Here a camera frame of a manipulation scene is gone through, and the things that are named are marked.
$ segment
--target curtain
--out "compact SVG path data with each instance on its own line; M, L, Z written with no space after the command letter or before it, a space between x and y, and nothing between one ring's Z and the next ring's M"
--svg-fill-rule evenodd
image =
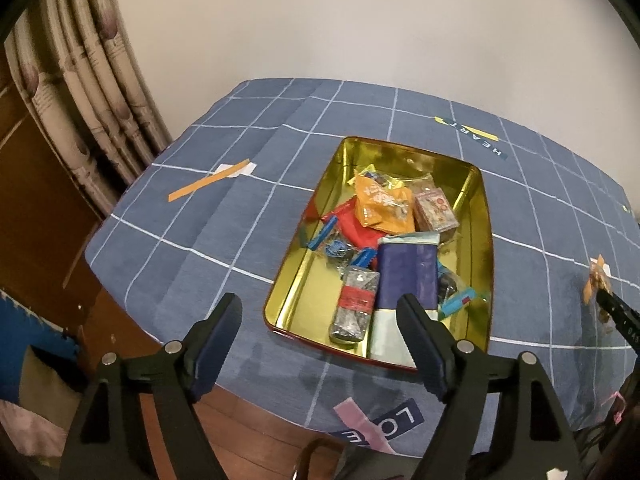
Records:
M5 49L31 115L108 215L169 139L133 69L113 0L34 0Z

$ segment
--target printed label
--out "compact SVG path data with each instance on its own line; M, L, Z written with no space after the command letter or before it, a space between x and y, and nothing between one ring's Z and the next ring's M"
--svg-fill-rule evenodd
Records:
M340 293L338 306L349 310L355 310L357 312L366 312L367 314L371 314L373 312L373 303L375 299L375 292L363 290L355 286L345 285Z
M386 412L384 415L380 415L378 418L372 420L377 425L387 440L391 440L396 436L405 434L407 431L411 431L413 428L424 422L424 417L418 409L418 405L415 400L407 399L405 402L396 406L394 409ZM368 446L369 443L357 430L343 430L334 431L330 435L342 438L357 444L358 446Z
M449 118L446 118L446 117L444 117L444 118L443 117L434 117L433 119L437 123L446 124L447 126L453 126L461 134L465 134L467 137L471 137L475 142L478 142L479 144L482 145L482 147L490 150L492 153L495 153L495 155L498 155L502 160L506 160L507 159L507 154L503 153L500 148L498 148L497 146L495 146L494 144L492 144L491 142L486 140L486 138L484 138L484 136L478 135L476 133L476 132L478 132L478 130L476 130L474 128L469 128L468 126L464 126L463 124L458 124L453 119L449 119Z

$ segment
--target wooden door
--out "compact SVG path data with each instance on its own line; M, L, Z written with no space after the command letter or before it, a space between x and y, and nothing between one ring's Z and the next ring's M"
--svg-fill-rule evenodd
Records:
M0 288L75 333L100 290L82 254L99 223L29 114L0 48Z

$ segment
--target red label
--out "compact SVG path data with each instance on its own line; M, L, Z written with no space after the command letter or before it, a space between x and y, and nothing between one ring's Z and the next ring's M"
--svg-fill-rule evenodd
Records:
M358 312L373 312L373 302L376 299L376 293L370 290L362 290L356 286L345 285L340 293L338 306L356 310Z

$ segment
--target blue fabric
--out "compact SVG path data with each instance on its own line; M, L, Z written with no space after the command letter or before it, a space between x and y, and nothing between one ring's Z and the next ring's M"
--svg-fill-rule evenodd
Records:
M27 346L76 360L78 346L36 316L28 314L11 297L0 291L0 399L19 404L20 375Z
M506 159L434 117L496 135ZM640 306L640 230L624 190L593 164L524 126L436 96L320 79L240 84L216 102L129 188L86 250L106 290L159 340L183 338L224 292L242 299L238 337L218 383L295 424L346 430L334 406L353 397L370 420L423 420L388 436L420 456L442 405L414 374L325 353L271 333L262 309L298 221L343 136L386 139L477 166L494 234L489 352L535 352L573 428L602 420L635 354L607 333L582 287L603 254L614 291ZM226 178L168 203L167 195L246 158ZM490 397L476 451L491 440Z

